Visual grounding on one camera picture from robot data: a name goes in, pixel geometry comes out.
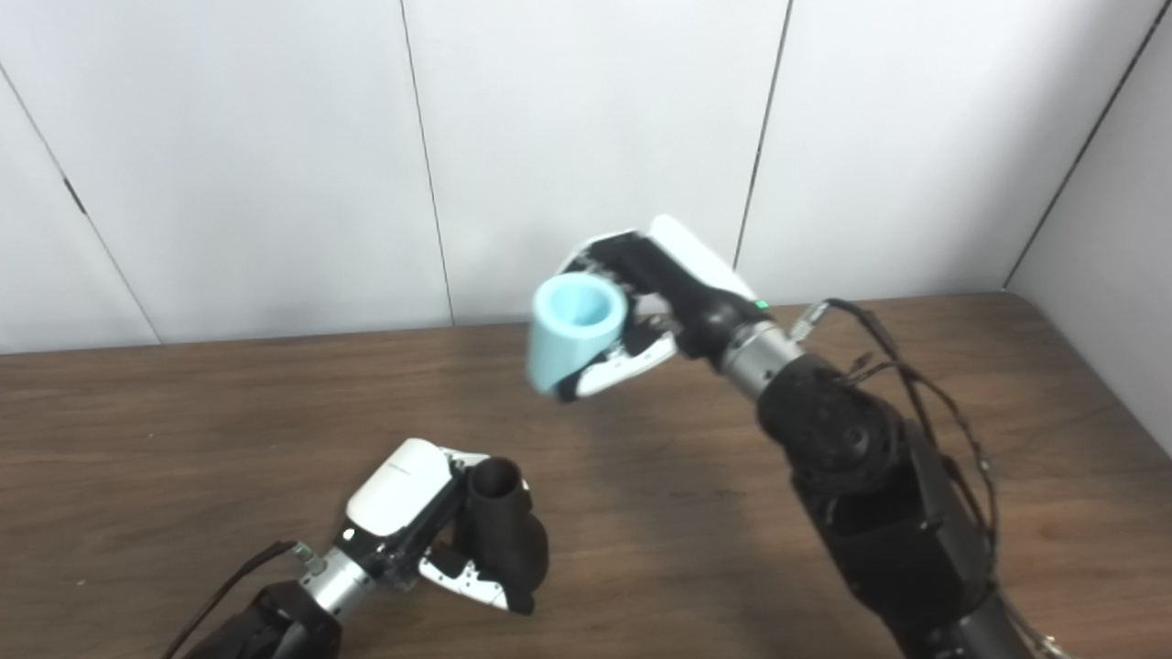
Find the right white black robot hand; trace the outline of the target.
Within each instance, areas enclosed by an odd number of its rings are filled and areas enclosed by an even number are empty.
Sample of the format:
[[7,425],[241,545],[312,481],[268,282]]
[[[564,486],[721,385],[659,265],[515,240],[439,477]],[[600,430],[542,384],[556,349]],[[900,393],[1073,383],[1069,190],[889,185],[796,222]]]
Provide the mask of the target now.
[[745,281],[661,215],[591,238],[537,288],[527,378],[560,402],[594,396],[674,356],[702,360],[756,401],[799,347]]

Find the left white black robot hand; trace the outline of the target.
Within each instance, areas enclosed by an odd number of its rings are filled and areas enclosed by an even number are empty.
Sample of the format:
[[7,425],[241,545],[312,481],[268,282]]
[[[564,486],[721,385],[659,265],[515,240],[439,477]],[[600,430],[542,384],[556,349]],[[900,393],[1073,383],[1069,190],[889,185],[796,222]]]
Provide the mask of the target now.
[[513,460],[406,439],[346,504],[321,573],[304,580],[335,619],[374,589],[431,580],[530,616],[548,575],[548,535]]

